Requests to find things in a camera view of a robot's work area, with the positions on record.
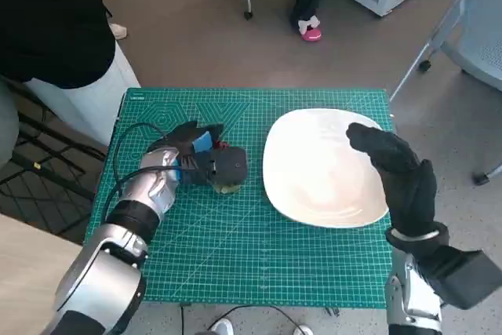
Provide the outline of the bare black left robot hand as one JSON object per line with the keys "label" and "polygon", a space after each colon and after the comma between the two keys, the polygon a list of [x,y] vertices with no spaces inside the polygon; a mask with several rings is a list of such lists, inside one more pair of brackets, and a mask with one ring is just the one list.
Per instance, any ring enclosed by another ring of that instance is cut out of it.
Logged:
{"label": "bare black left robot hand", "polygon": [[161,145],[176,148],[182,156],[193,155],[217,148],[223,131],[221,123],[199,126],[197,121],[189,121],[162,138]]}

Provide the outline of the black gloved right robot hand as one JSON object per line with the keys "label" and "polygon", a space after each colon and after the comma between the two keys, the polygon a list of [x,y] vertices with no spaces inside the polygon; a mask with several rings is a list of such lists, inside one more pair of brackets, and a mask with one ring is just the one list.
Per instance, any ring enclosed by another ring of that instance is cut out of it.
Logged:
{"label": "black gloved right robot hand", "polygon": [[437,181],[431,161],[419,159],[406,141],[391,132],[353,122],[346,135],[351,147],[367,154],[380,175],[391,226],[410,238],[433,232]]}

